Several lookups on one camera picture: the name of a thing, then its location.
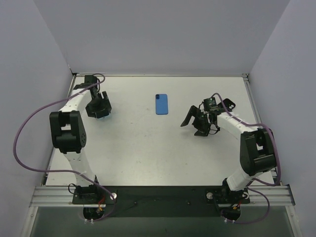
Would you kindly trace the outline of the black phone case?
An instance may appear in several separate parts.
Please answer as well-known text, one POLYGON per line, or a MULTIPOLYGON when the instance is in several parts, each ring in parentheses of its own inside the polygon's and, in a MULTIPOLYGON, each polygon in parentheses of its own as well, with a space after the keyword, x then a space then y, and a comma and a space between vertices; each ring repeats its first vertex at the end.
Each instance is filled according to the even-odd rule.
POLYGON ((223 102, 224 102, 224 105, 229 112, 232 112, 233 109, 236 107, 236 104, 232 100, 230 100, 229 98, 225 98, 223 100, 223 102))

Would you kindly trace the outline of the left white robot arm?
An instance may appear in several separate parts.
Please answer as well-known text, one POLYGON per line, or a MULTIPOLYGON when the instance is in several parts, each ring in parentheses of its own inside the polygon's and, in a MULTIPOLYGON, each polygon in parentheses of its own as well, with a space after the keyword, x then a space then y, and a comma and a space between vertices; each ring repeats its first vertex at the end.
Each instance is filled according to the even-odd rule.
POLYGON ((68 160, 76 174, 74 195, 96 203, 105 192, 95 184, 98 182, 88 163, 84 147, 87 134, 81 118, 82 112, 94 119, 110 115, 112 106, 106 91, 100 92, 100 80, 95 75, 87 75, 84 82, 73 88, 74 98, 69 99, 57 112, 49 115, 52 143, 68 160))

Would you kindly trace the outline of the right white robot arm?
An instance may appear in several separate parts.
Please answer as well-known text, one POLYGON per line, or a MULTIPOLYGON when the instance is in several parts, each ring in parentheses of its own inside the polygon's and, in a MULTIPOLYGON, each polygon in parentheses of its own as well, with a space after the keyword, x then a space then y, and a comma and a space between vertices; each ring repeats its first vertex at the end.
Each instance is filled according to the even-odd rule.
POLYGON ((270 129, 259 124, 247 124, 226 108, 214 106, 201 110, 191 106, 181 126, 194 118, 195 136, 206 137, 211 126, 225 130, 239 142, 239 168, 224 181, 230 191, 241 191, 262 173, 279 166, 276 145, 270 129))

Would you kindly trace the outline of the light blue cased phone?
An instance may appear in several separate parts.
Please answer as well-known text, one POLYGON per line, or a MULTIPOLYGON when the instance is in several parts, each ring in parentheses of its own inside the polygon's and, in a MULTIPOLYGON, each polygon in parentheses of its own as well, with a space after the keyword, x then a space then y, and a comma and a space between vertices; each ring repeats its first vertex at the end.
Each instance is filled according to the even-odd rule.
POLYGON ((108 115, 108 116, 105 116, 105 117, 101 117, 101 118, 99 118, 99 120, 105 120, 105 119, 109 119, 109 118, 111 118, 111 115, 108 115))

